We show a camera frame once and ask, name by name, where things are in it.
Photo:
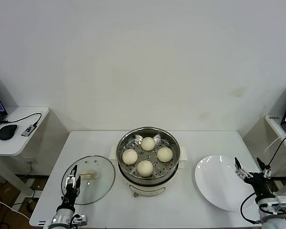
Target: metal steamer tray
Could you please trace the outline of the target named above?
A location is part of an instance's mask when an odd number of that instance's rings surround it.
[[[141,141],[145,137],[152,137],[156,146],[151,151],[141,148]],[[157,158],[158,150],[162,147],[170,148],[173,158],[169,162],[161,162]],[[133,149],[138,154],[138,160],[133,165],[123,162],[123,152]],[[167,131],[155,127],[142,127],[127,133],[117,146],[117,160],[122,174],[131,182],[142,186],[156,186],[169,180],[177,170],[180,158],[180,147],[176,139]],[[153,164],[153,174],[149,177],[142,177],[137,173],[139,162],[148,160]]]

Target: glass lid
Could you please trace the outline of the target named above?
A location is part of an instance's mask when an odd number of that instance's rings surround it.
[[[76,180],[81,176],[80,194],[75,204],[91,204],[103,198],[111,189],[115,171],[112,163],[102,156],[86,156],[73,163],[63,175],[61,191],[66,194],[65,182],[74,166],[77,165]]]

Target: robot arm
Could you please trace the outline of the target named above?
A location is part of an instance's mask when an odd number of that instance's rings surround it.
[[[75,200],[80,194],[81,177],[76,180],[77,166],[75,166],[70,175],[66,178],[66,194],[61,197],[62,203],[56,209],[56,214],[51,221],[40,221],[39,225],[44,229],[72,229],[78,226],[87,225],[85,215],[74,215]]]
[[[259,207],[259,221],[245,220],[253,224],[262,223],[262,229],[286,229],[286,196],[275,196],[271,193],[267,186],[271,168],[266,166],[259,158],[257,161],[262,173],[247,172],[235,158],[235,172],[245,183],[253,187],[256,194],[255,202]]]

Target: white plate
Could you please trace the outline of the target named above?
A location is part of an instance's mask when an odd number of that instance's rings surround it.
[[[239,211],[244,199],[254,192],[251,185],[235,173],[235,163],[231,157],[205,157],[196,166],[195,180],[203,196],[226,211]],[[254,198],[250,198],[244,209],[250,207],[253,201]]]

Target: white table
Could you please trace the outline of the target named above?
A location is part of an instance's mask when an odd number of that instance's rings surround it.
[[[37,128],[30,134],[28,137],[23,137],[21,134],[23,131],[26,130],[29,125],[34,124],[38,118],[39,115],[33,115],[27,119],[24,119],[22,121],[13,123],[17,124],[17,130],[15,131],[14,136],[6,141],[0,140],[0,156],[16,156],[22,152],[26,144],[29,142],[29,140],[34,135],[35,131],[38,129],[38,127],[43,122],[44,118],[47,116],[49,109],[47,107],[6,107],[6,110],[8,112],[8,116],[6,119],[9,121],[15,121],[18,119],[21,119],[23,117],[26,117],[33,113],[41,113],[41,119],[39,120],[37,124]],[[5,126],[10,125],[7,124],[1,124],[0,129]],[[14,185],[19,191],[21,191],[21,194],[17,198],[16,202],[21,203],[21,200],[25,197],[32,197],[33,190],[28,185],[29,183],[32,183],[32,180],[30,180],[27,184],[23,183],[18,177],[14,175],[13,172],[11,172],[3,162],[0,160],[0,175],[4,177],[7,181],[9,181],[12,185]],[[21,205],[15,205],[14,208],[18,209]]]
[[[266,115],[265,120],[268,122],[270,127],[273,129],[273,131],[277,134],[277,136],[282,136],[286,134],[286,131],[282,128],[281,122],[282,122],[282,116],[281,115]],[[286,195],[286,185],[283,186],[281,182],[275,182],[276,186],[279,188],[279,190],[276,192],[278,195]]]
[[[50,178],[30,219],[49,220],[61,204],[61,179],[65,170],[84,156],[101,155],[109,158],[111,147],[117,145],[126,132],[71,132],[52,170]],[[76,213],[85,214],[85,228],[252,228],[239,212],[221,210],[209,203],[197,188],[193,172],[197,163],[208,155],[237,157],[250,171],[258,168],[236,131],[171,131],[180,146],[187,151],[188,161],[178,170],[172,185],[154,197],[133,197],[119,169],[111,190],[99,201],[76,205]],[[259,218],[254,203],[245,210],[249,219]]]

